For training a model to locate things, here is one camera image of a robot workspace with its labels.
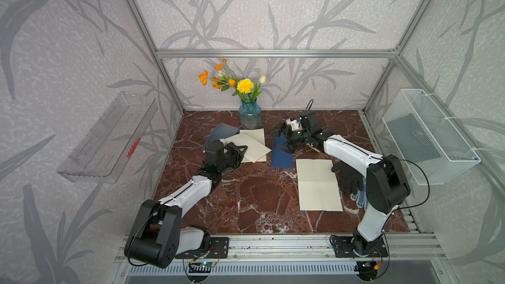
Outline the aluminium front rail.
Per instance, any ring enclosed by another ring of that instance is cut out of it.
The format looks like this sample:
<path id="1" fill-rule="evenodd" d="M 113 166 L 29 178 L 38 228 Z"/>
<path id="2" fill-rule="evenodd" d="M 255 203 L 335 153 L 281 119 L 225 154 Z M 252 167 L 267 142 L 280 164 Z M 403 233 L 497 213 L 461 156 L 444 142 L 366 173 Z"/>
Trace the aluminium front rail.
<path id="1" fill-rule="evenodd" d="M 445 260 L 435 234 L 386 233 L 387 258 L 336 258 L 330 234 L 237 234 L 230 238 L 228 257 L 223 262 L 281 262 L 330 260 Z"/>

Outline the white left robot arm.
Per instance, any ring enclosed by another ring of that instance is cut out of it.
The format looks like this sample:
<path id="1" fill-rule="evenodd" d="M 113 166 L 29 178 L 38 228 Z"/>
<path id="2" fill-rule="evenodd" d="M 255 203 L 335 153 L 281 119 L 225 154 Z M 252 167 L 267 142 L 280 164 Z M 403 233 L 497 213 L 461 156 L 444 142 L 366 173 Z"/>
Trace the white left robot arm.
<path id="1" fill-rule="evenodd" d="M 223 172 L 240 167 L 248 147 L 215 140 L 191 179 L 165 198 L 148 199 L 140 206 L 124 248 L 137 266 L 166 268 L 177 255 L 201 256 L 210 251 L 210 234 L 199 227 L 183 228 L 182 219 L 220 184 Z"/>

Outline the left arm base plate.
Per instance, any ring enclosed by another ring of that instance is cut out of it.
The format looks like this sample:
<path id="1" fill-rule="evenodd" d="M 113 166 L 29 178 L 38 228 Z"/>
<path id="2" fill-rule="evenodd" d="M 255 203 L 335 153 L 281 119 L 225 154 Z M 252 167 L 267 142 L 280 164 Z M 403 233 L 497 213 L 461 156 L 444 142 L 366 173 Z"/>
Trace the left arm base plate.
<path id="1" fill-rule="evenodd" d="M 182 252 L 175 256 L 176 259 L 197 260 L 200 258 L 221 259 L 228 257 L 230 238 L 208 237 L 203 239 L 203 244 L 198 249 Z"/>

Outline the yellow orange artificial flowers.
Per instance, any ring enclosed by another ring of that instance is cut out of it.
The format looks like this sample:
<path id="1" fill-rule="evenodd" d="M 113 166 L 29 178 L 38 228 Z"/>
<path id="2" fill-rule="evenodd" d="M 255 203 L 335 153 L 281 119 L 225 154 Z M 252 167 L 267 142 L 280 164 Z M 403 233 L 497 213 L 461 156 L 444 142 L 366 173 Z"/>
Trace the yellow orange artificial flowers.
<path id="1" fill-rule="evenodd" d="M 233 90 L 233 96 L 239 96 L 243 103 L 251 104 L 262 93 L 261 87 L 267 82 L 267 75 L 261 75 L 257 82 L 249 78 L 239 78 L 228 67 L 227 60 L 223 58 L 222 62 L 216 65 L 215 76 L 210 78 L 209 72 L 205 70 L 202 74 L 198 75 L 198 79 L 203 86 L 206 86 L 210 82 L 213 88 L 221 92 Z"/>

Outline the right circuit board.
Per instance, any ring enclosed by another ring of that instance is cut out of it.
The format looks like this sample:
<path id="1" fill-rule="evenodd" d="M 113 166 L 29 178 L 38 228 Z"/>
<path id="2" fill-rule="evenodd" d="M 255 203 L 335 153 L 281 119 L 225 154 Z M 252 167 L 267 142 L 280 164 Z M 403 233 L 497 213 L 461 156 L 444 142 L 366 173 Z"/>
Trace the right circuit board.
<path id="1" fill-rule="evenodd" d="M 358 261 L 355 266 L 355 270 L 359 274 L 364 274 L 367 276 L 377 276 L 379 269 L 382 267 L 382 262 L 376 261 Z"/>

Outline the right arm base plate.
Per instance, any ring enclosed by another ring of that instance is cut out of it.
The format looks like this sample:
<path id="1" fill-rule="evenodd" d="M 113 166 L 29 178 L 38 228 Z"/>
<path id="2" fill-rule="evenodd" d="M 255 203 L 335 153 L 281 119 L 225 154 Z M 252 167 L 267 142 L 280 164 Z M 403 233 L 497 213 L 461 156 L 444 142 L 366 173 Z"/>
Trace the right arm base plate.
<path id="1" fill-rule="evenodd" d="M 387 258 L 389 256 L 383 236 L 375 241 L 367 242 L 359 236 L 331 235 L 330 245 L 336 258 Z"/>

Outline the dark blue envelope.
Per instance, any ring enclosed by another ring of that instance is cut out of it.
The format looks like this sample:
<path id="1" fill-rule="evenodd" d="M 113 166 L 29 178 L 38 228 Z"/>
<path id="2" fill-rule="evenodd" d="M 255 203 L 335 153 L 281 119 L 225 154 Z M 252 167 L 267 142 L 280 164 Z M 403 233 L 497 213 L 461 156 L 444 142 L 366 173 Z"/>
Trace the dark blue envelope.
<path id="1" fill-rule="evenodd" d="M 271 167 L 273 168 L 293 168 L 293 155 L 280 151 L 276 148 L 276 145 L 280 141 L 287 141 L 285 135 L 277 136 L 273 138 L 272 144 L 272 157 L 271 157 Z"/>

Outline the circuit board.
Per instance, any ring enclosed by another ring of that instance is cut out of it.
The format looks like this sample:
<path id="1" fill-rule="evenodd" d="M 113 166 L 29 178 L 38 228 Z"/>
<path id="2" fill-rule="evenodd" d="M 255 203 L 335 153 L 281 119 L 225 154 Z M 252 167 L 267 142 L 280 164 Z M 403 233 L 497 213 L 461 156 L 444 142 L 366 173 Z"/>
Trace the circuit board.
<path id="1" fill-rule="evenodd" d="M 190 273 L 210 273 L 214 269 L 216 263 L 214 261 L 205 260 L 203 262 L 191 261 L 188 264 Z"/>
<path id="2" fill-rule="evenodd" d="M 364 274 L 367 276 L 377 276 L 379 269 L 382 267 L 382 262 L 376 261 L 358 261 L 355 266 L 355 270 L 359 274 Z"/>

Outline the blue glass vase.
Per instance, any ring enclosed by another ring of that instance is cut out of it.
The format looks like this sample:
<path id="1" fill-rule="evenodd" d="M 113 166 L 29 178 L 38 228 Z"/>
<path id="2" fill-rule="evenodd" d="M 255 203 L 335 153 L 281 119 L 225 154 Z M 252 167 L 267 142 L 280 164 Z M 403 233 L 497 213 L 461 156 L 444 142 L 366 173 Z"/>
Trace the blue glass vase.
<path id="1" fill-rule="evenodd" d="M 253 102 L 241 102 L 239 108 L 241 127 L 246 130 L 255 130 L 261 125 L 261 107 L 257 100 Z"/>

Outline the beige lined letter paper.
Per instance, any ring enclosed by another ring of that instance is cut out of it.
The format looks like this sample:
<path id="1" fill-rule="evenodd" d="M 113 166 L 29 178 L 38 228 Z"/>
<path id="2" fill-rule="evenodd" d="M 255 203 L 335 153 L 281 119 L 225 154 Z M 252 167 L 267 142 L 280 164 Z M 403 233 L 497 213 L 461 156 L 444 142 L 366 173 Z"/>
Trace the beige lined letter paper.
<path id="1" fill-rule="evenodd" d="M 238 147 L 247 146 L 244 157 L 252 163 L 257 162 L 271 151 L 267 146 L 260 144 L 250 136 L 242 133 L 228 137 L 224 139 L 224 142 L 227 144 L 233 143 Z"/>

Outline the blue dotted white glove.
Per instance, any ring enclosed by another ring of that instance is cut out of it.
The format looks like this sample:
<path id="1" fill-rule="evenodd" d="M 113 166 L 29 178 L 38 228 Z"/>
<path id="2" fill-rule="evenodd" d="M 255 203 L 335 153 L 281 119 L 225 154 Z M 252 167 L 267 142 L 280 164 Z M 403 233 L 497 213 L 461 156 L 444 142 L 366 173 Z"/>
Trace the blue dotted white glove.
<path id="1" fill-rule="evenodd" d="M 359 209 L 364 209 L 366 210 L 368 208 L 369 202 L 366 196 L 366 190 L 358 190 L 357 193 L 353 193 L 351 195 L 351 199 L 356 202 L 356 206 L 359 207 Z"/>

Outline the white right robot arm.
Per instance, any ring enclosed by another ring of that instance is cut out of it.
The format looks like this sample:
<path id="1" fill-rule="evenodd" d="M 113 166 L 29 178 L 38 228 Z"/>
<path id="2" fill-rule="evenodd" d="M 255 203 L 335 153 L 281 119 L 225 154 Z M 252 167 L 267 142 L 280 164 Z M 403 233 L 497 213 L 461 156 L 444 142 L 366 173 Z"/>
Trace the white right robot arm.
<path id="1" fill-rule="evenodd" d="M 286 120 L 275 134 L 285 136 L 287 142 L 280 149 L 287 153 L 307 145 L 339 160 L 331 171 L 340 173 L 341 191 L 347 195 L 363 192 L 368 201 L 352 239 L 356 254 L 368 255 L 379 243 L 391 215 L 411 193 L 402 161 L 394 155 L 367 151 L 331 130 L 311 125 L 307 117 Z"/>

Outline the cream unfolded paper sheet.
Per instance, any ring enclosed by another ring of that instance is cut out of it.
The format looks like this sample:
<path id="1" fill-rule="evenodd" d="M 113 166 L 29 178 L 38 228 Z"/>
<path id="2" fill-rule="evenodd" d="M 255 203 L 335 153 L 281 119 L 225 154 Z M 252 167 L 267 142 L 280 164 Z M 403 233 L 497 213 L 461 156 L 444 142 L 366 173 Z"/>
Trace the cream unfolded paper sheet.
<path id="1" fill-rule="evenodd" d="M 302 211 L 342 212 L 339 184 L 327 159 L 297 159 L 299 206 Z"/>

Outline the cream envelope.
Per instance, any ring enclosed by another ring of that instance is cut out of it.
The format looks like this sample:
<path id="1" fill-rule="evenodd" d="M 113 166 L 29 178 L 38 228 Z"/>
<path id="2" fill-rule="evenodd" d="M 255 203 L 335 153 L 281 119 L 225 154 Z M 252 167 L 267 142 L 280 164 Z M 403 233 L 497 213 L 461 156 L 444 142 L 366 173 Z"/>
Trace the cream envelope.
<path id="1" fill-rule="evenodd" d="M 264 135 L 264 129 L 256 129 L 256 130 L 239 130 L 240 134 L 245 134 L 249 136 L 250 138 L 254 139 L 258 143 L 265 145 L 265 135 Z M 264 155 L 262 158 L 257 160 L 257 162 L 266 162 L 267 157 Z M 246 158 L 244 156 L 244 159 L 242 160 L 242 163 L 253 163 L 251 160 Z"/>

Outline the left circuit board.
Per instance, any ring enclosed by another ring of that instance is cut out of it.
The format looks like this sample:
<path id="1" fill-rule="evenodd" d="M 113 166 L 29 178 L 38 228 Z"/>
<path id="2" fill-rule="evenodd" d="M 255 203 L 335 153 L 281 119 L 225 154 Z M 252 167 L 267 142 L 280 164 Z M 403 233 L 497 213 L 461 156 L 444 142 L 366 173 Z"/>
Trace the left circuit board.
<path id="1" fill-rule="evenodd" d="M 210 273 L 214 269 L 216 263 L 214 261 L 205 260 L 203 262 L 191 261 L 188 264 L 190 273 Z"/>

